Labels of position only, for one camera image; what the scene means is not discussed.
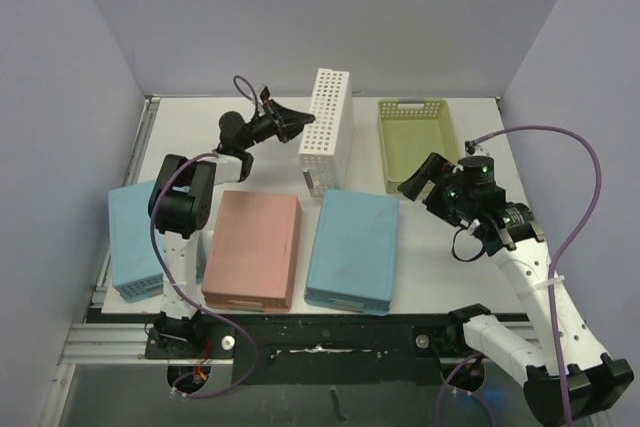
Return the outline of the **white plastic basket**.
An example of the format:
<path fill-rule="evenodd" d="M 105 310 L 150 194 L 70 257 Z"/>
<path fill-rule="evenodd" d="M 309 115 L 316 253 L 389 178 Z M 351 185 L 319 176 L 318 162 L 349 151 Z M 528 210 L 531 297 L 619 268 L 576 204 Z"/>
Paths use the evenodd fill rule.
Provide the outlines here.
<path fill-rule="evenodd" d="M 304 128 L 298 157 L 310 196 L 319 198 L 346 185 L 354 131 L 350 73 L 319 68 L 309 112 L 315 121 Z"/>

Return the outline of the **pink plastic basket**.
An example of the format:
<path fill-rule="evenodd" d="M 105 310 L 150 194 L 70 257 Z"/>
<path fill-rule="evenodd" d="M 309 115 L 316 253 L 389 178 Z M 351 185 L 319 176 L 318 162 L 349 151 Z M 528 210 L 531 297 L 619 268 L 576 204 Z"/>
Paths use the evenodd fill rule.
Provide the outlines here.
<path fill-rule="evenodd" d="M 211 308 L 291 309 L 302 209 L 292 194 L 222 194 L 201 291 Z"/>

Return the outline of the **light blue plastic basket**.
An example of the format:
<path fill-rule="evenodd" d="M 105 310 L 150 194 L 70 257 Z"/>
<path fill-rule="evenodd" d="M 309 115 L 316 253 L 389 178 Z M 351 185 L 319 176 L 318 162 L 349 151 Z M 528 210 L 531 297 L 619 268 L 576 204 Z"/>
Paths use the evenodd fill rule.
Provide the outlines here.
<path fill-rule="evenodd" d="M 125 302 L 163 293 L 164 273 L 152 249 L 148 201 L 155 181 L 108 193 L 111 282 Z"/>

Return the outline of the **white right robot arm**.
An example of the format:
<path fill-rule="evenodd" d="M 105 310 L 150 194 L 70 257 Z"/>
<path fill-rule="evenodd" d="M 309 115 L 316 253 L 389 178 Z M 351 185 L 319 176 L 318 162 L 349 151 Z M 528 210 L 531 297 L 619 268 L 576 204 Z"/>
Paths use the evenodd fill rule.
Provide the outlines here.
<path fill-rule="evenodd" d="M 613 359 L 579 314 L 563 276 L 552 273 L 548 245 L 533 212 L 511 202 L 494 178 L 494 160 L 469 156 L 452 163 L 432 152 L 398 190 L 482 244 L 508 280 L 533 327 L 531 345 L 480 304 L 450 312 L 448 349 L 473 350 L 492 360 L 523 389 L 543 426 L 563 426 L 611 408 L 634 380 L 624 359 Z"/>

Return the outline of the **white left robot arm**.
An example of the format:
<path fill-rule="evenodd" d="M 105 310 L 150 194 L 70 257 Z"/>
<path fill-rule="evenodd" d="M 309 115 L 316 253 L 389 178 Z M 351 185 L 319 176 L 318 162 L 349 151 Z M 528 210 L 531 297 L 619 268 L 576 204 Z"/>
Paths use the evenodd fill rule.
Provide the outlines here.
<path fill-rule="evenodd" d="M 152 249 L 163 270 L 163 304 L 153 326 L 159 340 L 180 357 L 200 352 L 205 334 L 200 317 L 210 311 L 195 297 L 196 253 L 200 232 L 211 212 L 214 187 L 245 181 L 253 167 L 249 149 L 275 137 L 287 143 L 316 117 L 273 99 L 257 101 L 250 120 L 237 111 L 219 120 L 219 142 L 191 159 L 168 154 L 149 202 Z"/>

